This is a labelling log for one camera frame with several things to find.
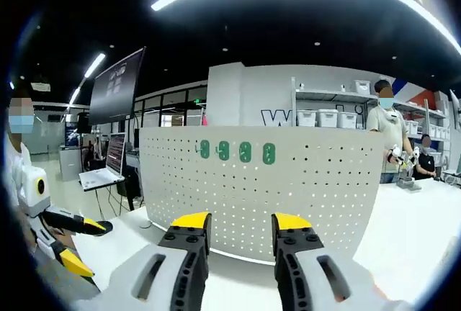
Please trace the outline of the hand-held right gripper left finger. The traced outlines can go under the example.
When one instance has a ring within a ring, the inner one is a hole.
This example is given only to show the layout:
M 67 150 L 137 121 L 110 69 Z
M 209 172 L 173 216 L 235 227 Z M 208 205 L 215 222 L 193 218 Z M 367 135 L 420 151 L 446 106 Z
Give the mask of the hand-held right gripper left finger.
M 117 267 L 109 286 L 75 310 L 200 310 L 208 278 L 212 215 L 198 212 L 173 221 L 157 244 L 149 244 Z

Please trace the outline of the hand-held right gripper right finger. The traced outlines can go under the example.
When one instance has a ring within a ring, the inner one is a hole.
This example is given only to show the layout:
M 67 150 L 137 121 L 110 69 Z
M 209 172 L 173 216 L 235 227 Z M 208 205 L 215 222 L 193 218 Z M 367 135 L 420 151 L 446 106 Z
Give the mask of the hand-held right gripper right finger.
M 366 268 L 326 248 L 307 220 L 280 212 L 271 218 L 283 310 L 410 310 L 384 296 Z

